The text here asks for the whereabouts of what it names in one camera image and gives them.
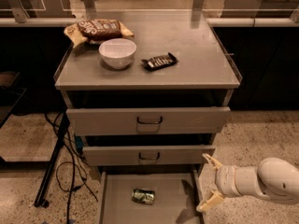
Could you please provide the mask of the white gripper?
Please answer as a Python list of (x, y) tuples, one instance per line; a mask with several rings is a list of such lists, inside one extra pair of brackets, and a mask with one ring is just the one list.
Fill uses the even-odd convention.
[(207, 153), (204, 153), (203, 157), (216, 172), (215, 184), (218, 190), (211, 190), (206, 197), (200, 201), (196, 207), (198, 212), (206, 212), (218, 204), (223, 203), (225, 196), (229, 198), (241, 196), (235, 183), (235, 167), (233, 165), (223, 166), (222, 163)]

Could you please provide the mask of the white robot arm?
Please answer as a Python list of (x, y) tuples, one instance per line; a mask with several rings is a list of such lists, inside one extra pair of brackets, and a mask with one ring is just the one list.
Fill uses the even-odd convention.
[(267, 158), (258, 166), (224, 165), (205, 153), (203, 157), (215, 171), (216, 189), (197, 205), (198, 212), (222, 203), (226, 198), (252, 196), (280, 204), (299, 203), (299, 170), (279, 158)]

